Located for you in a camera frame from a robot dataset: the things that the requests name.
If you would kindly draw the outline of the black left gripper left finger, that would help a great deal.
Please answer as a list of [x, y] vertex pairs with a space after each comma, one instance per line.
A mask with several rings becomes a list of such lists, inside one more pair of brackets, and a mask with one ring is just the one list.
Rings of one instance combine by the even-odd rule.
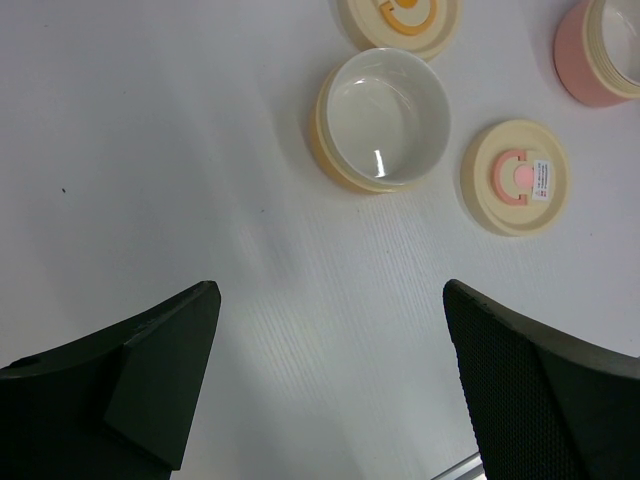
[[1, 370], [4, 479], [168, 479], [221, 307], [214, 281]]

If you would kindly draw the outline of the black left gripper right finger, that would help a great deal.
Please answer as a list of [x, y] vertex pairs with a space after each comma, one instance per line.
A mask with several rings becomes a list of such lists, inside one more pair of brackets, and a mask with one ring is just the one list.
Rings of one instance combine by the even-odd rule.
[[489, 479], [636, 479], [639, 361], [450, 280], [447, 327]]

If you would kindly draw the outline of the cream lid pink handle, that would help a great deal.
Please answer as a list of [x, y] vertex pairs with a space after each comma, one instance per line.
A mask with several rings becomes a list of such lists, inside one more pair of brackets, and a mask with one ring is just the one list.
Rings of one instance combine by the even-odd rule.
[[525, 119], [479, 132], [460, 168], [469, 213], [487, 231], [506, 237], [550, 227], [567, 203], [570, 180], [562, 144], [547, 127]]

